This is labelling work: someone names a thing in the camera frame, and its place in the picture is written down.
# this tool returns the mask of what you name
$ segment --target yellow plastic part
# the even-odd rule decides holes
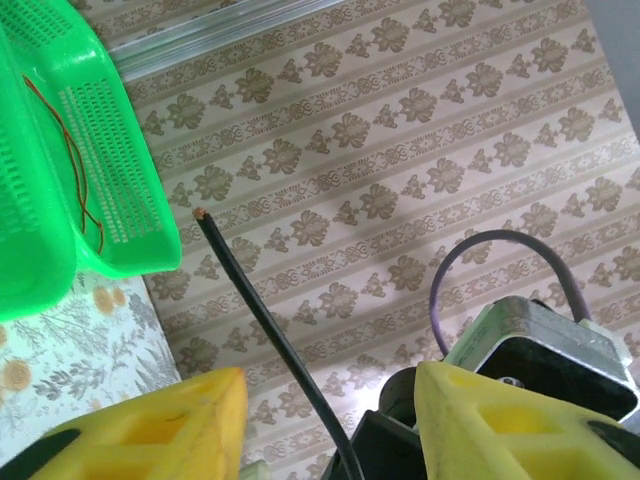
[[[585,422],[614,420],[439,362],[415,391],[429,480],[636,480]]]
[[[236,480],[247,416],[239,368],[77,418],[47,433],[80,436],[34,480]]]

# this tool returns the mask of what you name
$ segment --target green plastic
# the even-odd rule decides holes
[[[60,127],[89,183],[81,207]],[[67,0],[0,0],[0,321],[57,303],[80,270],[112,278],[173,270],[180,238],[120,77]]]

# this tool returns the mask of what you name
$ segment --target black cable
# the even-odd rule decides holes
[[[444,336],[442,335],[442,330],[440,328],[440,315],[438,313],[438,291],[440,290],[440,284],[442,283],[442,279],[447,273],[449,267],[463,252],[475,247],[479,243],[491,240],[507,240],[519,243],[525,247],[529,247],[544,258],[560,281],[560,286],[567,297],[567,302],[571,308],[574,321],[578,323],[585,318],[591,318],[587,303],[580,292],[580,287],[578,286],[575,278],[573,278],[571,270],[569,270],[569,266],[564,263],[562,258],[560,258],[560,256],[554,252],[549,245],[535,237],[532,237],[531,235],[527,235],[522,232],[515,232],[513,230],[489,230],[487,232],[480,232],[463,240],[449,252],[438,267],[436,275],[433,278],[433,283],[431,284],[431,292],[429,293],[429,317],[431,319],[431,328],[433,336],[440,347],[440,351],[445,356],[449,353],[449,347],[444,340]]]
[[[222,268],[227,272],[229,279],[238,289],[240,296],[267,334],[267,337],[269,337],[269,340],[271,340],[271,343],[282,357],[284,363],[289,367],[293,377],[300,384],[300,388],[302,388],[302,391],[328,430],[329,435],[331,435],[349,480],[364,480],[364,473],[362,472],[362,467],[358,461],[356,452],[342,425],[340,425],[338,417],[336,417],[329,402],[327,402],[327,399],[322,395],[322,392],[302,363],[302,360],[300,360],[300,357],[298,357],[298,354],[282,333],[282,330],[275,322],[271,312],[269,312],[258,295],[258,292],[253,288],[253,285],[242,271],[242,268],[238,265],[236,258],[233,256],[233,253],[231,253],[231,250],[229,250],[213,218],[202,208],[197,208],[193,214],[209,245],[211,245],[211,248],[218,257]]]

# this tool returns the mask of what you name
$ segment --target black plastic piece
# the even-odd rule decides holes
[[[79,436],[69,429],[37,440],[0,468],[0,479],[28,480]]]
[[[405,368],[393,374],[380,392],[380,413],[413,428],[416,424],[415,384],[416,367]]]
[[[591,420],[587,422],[591,431],[604,440],[607,445],[640,469],[640,437],[608,423]]]
[[[367,410],[351,442],[367,480],[427,479],[418,432],[393,418]],[[337,452],[322,480],[347,480]]]
[[[630,389],[525,337],[498,345],[478,373],[495,380],[511,377],[527,390],[614,420],[624,418],[637,403]]]
[[[546,308],[549,311],[552,311],[552,312],[554,311],[553,308],[551,308],[549,305],[547,305],[546,303],[544,303],[542,300],[538,298],[533,298],[531,301],[536,305],[540,305],[541,307]]]

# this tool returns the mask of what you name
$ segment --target tablecloth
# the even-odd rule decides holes
[[[142,279],[79,274],[56,307],[0,324],[0,465],[60,423],[179,378]]]

